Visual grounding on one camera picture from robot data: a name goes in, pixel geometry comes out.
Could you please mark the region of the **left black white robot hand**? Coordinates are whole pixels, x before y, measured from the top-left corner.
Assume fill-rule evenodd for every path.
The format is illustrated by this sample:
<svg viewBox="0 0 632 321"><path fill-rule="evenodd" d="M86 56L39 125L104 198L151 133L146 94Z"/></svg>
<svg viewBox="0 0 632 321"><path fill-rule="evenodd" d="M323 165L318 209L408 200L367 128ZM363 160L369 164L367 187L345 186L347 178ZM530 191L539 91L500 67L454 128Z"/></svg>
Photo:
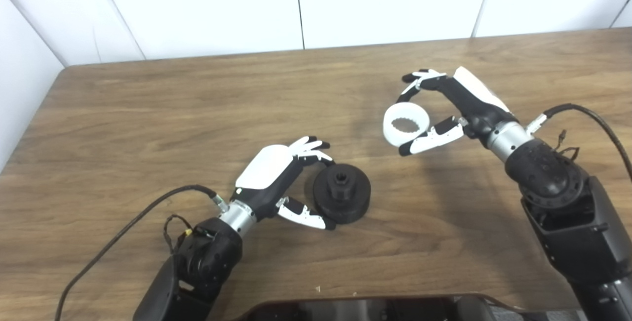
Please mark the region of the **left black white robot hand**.
<svg viewBox="0 0 632 321"><path fill-rule="evenodd" d="M328 148L328 142L314 136L301 137L291 145L263 147L237 178L228 210L221 219L241 236L253 224L274 217L333 231L337 226L335 222L286 193L306 166L335 164L334 159L323 152Z"/></svg>

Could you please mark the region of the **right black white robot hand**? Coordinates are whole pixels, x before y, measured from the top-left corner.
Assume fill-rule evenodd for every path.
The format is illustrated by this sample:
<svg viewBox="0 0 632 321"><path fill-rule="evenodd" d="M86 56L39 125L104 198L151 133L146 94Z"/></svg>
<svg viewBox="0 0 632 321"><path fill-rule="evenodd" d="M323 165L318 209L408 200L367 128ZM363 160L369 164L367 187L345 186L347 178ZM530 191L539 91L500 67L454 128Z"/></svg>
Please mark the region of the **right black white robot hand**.
<svg viewBox="0 0 632 321"><path fill-rule="evenodd" d="M398 148L403 157L466 136L478 139L483 147L505 162L517 147L533 138L521 128L508 107L464 67L457 68L453 76L422 69L402 76L401 80L408 87L400 94L397 103L408 103L422 90L436 91L460 112L459 117L449 117L407 139Z"/></svg>

